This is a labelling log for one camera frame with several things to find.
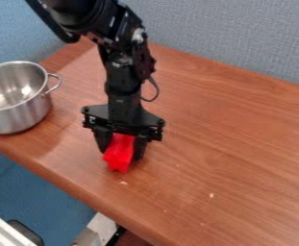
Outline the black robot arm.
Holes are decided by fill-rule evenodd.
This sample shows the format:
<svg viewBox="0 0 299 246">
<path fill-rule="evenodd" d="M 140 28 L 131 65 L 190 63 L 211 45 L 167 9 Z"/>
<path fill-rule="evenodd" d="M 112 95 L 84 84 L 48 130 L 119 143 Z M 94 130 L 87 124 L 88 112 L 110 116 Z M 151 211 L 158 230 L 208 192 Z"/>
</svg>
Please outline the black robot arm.
<svg viewBox="0 0 299 246">
<path fill-rule="evenodd" d="M 83 37 L 96 43 L 107 80 L 108 103 L 82 108 L 83 126 L 94 132 L 102 152 L 114 135 L 135 138 L 131 159 L 140 160 L 148 143 L 163 136 L 166 121 L 143 104 L 142 85 L 154 83 L 156 59 L 150 53 L 142 18 L 119 0 L 24 0 L 55 35 L 65 43 Z"/>
</svg>

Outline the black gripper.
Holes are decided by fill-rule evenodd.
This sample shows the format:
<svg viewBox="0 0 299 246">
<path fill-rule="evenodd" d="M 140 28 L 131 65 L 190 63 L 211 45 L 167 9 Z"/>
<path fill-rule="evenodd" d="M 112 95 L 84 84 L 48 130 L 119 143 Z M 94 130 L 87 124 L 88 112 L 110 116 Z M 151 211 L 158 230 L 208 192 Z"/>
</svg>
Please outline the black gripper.
<svg viewBox="0 0 299 246">
<path fill-rule="evenodd" d="M 106 152 L 114 133 L 135 136 L 134 160 L 144 156 L 148 140 L 160 141 L 164 120 L 142 105 L 142 96 L 108 95 L 108 103 L 82 108 L 83 126 L 94 132 L 98 148 Z"/>
</svg>

